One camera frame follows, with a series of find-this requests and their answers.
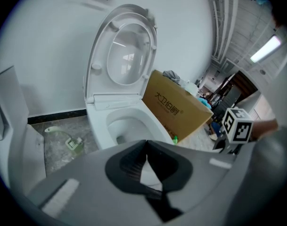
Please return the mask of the green toilet brush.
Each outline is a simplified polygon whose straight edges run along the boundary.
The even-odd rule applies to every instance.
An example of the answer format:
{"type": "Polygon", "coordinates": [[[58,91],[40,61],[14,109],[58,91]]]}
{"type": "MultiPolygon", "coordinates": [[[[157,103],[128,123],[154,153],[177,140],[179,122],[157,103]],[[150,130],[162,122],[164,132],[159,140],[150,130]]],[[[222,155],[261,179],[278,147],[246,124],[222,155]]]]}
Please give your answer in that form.
{"type": "Polygon", "coordinates": [[[69,133],[62,130],[60,127],[52,126],[44,130],[46,133],[62,133],[68,136],[68,139],[65,141],[67,148],[74,154],[80,154],[83,151],[84,144],[83,140],[78,138],[73,138],[69,133]]]}

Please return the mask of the blue cloth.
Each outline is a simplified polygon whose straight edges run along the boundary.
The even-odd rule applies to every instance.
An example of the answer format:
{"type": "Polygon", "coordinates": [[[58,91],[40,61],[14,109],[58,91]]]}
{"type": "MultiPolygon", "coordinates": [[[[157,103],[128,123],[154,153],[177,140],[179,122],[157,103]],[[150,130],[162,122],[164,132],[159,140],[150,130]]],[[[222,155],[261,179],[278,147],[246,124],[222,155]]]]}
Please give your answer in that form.
{"type": "Polygon", "coordinates": [[[207,108],[211,109],[211,105],[208,103],[208,101],[202,97],[198,98],[198,101],[201,102],[202,104],[204,104],[207,108]]]}

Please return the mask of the person's right forearm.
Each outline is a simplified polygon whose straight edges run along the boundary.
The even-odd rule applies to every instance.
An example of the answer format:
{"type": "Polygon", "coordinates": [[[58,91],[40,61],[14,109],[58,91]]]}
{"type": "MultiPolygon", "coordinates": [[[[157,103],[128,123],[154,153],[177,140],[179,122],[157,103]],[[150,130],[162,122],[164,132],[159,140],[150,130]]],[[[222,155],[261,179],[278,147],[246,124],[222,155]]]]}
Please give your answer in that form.
{"type": "Polygon", "coordinates": [[[251,140],[256,141],[267,134],[277,131],[279,128],[277,120],[255,121],[251,131],[251,140]]]}

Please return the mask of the white packet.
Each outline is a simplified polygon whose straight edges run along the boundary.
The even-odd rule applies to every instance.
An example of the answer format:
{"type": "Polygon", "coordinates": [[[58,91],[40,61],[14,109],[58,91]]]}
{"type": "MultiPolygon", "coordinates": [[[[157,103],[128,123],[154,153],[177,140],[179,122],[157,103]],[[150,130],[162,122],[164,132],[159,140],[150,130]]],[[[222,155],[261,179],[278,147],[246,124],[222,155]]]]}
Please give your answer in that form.
{"type": "Polygon", "coordinates": [[[198,87],[196,84],[190,82],[190,81],[181,81],[180,86],[184,88],[188,93],[190,93],[192,96],[196,97],[198,93],[198,87]]]}

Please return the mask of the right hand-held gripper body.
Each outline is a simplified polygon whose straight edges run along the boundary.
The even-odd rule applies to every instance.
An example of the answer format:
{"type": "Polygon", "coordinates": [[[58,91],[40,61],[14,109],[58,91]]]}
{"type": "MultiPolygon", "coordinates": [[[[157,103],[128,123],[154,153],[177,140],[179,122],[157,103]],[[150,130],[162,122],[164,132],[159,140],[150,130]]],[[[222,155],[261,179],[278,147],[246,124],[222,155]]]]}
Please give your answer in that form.
{"type": "Polygon", "coordinates": [[[223,154],[238,154],[241,147],[249,142],[253,123],[244,109],[228,108],[213,150],[219,150],[223,154]]]}

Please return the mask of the ceiling light fixture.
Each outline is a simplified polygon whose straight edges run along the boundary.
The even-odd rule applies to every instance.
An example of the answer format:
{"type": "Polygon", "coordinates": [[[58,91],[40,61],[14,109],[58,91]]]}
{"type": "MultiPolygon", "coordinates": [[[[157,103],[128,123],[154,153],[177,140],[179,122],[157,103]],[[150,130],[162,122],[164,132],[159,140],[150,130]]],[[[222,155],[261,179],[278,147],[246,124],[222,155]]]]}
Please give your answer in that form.
{"type": "Polygon", "coordinates": [[[250,60],[253,63],[259,62],[278,49],[280,45],[281,40],[276,35],[273,35],[256,53],[250,57],[250,60]]]}

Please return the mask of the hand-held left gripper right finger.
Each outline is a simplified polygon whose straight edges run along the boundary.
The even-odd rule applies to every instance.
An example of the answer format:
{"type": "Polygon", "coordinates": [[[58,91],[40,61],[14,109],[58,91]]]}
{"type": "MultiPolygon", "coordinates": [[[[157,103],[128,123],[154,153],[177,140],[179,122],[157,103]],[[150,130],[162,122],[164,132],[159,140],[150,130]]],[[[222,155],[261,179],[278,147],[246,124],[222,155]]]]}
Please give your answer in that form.
{"type": "Polygon", "coordinates": [[[147,141],[147,201],[163,222],[201,203],[232,168],[235,156],[147,141]]]}

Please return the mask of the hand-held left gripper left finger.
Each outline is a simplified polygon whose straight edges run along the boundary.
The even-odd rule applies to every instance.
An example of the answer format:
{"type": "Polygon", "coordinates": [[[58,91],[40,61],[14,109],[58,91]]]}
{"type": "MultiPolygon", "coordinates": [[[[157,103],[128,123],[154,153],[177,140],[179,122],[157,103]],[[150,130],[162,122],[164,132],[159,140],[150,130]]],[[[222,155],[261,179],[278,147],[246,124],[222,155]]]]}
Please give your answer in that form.
{"type": "Polygon", "coordinates": [[[107,160],[133,146],[120,144],[80,156],[53,172],[30,192],[30,201],[42,209],[63,189],[65,197],[49,210],[68,226],[158,226],[161,219],[143,195],[127,194],[107,178],[107,160]]]}

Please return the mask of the brown cardboard box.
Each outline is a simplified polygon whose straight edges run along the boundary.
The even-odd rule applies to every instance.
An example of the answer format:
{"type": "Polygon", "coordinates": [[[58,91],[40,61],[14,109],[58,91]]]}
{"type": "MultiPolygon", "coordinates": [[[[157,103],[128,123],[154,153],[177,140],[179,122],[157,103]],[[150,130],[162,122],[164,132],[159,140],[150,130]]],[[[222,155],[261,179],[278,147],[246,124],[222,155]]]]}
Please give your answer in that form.
{"type": "Polygon", "coordinates": [[[151,73],[142,100],[178,142],[201,128],[213,115],[211,109],[158,70],[151,73]]]}

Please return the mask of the grey cloth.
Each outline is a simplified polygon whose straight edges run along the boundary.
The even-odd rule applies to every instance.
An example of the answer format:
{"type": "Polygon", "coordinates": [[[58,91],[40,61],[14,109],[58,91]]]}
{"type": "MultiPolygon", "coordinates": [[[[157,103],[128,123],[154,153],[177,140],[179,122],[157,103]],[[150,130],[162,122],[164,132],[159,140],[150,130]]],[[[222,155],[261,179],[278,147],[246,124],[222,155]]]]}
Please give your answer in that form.
{"type": "Polygon", "coordinates": [[[174,71],[172,71],[172,70],[163,71],[162,75],[164,77],[170,79],[174,83],[180,85],[180,76],[177,73],[175,73],[174,71]]]}

